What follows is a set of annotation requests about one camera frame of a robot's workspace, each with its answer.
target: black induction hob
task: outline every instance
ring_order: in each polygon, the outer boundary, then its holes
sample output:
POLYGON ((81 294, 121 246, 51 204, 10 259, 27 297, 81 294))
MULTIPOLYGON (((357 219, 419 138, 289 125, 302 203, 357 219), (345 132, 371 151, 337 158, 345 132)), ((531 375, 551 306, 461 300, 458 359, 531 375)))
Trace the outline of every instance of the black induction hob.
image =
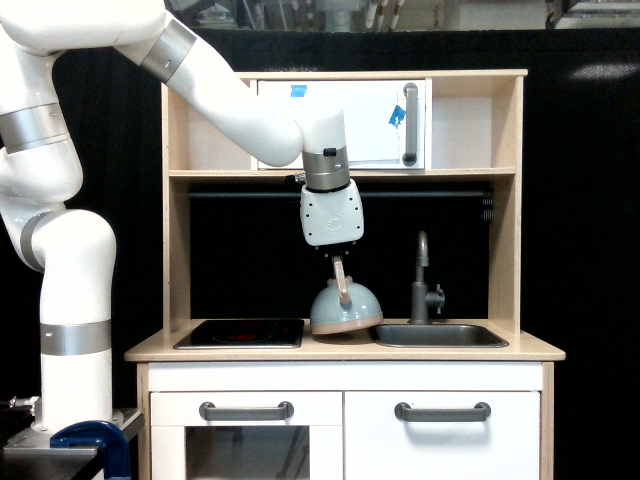
POLYGON ((300 318, 205 320, 173 348, 297 348, 303 327, 300 318))

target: gray handle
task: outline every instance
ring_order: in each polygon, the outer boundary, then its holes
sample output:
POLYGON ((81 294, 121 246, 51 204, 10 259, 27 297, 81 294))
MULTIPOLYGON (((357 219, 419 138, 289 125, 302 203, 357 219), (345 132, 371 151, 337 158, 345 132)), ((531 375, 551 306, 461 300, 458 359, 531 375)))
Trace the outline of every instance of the gray handle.
POLYGON ((480 402, 473 408, 413 409, 402 402, 396 405, 394 413, 405 422, 484 422, 491 415, 491 407, 480 402))
POLYGON ((418 160, 418 86, 407 83, 404 86, 404 96, 407 97, 407 135, 402 162, 410 166, 418 160))
POLYGON ((293 415, 293 405, 282 402, 277 407, 218 408, 211 402, 200 405, 200 416, 208 422, 219 421, 268 421, 286 420, 293 415))

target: white robotic arm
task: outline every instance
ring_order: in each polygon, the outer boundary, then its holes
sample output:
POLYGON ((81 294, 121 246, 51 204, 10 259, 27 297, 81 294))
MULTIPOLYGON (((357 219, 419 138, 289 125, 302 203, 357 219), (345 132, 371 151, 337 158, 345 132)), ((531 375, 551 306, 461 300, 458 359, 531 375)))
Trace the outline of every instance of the white robotic arm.
POLYGON ((0 0, 0 214, 20 258, 44 271, 42 423, 53 433, 112 419, 109 225, 64 201, 82 185, 51 70, 60 50, 114 46, 272 166, 303 151, 301 219, 311 245, 362 236, 339 106, 274 106, 255 96, 162 0, 0 0))

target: teal kettle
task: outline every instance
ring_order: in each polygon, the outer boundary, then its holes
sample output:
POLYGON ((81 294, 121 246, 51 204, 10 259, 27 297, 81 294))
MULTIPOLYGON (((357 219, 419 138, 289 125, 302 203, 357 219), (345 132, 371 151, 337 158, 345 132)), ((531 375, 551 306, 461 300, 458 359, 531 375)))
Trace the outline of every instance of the teal kettle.
POLYGON ((345 277, 342 259, 333 257, 335 278, 327 282, 311 305, 311 333, 349 332, 382 323, 382 309, 367 287, 345 277))

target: gray faucet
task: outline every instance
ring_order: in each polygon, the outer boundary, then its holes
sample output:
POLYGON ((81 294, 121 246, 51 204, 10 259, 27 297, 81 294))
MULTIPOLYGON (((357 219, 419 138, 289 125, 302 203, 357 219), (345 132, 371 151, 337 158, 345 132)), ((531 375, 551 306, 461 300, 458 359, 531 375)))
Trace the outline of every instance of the gray faucet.
POLYGON ((436 290, 430 292, 429 285, 424 283, 424 267, 429 266, 429 246, 427 234, 418 234, 418 251, 416 252, 416 281, 411 284, 411 318, 409 323, 415 325, 429 325, 429 308, 435 307, 438 313, 444 307, 444 291, 437 285, 436 290))

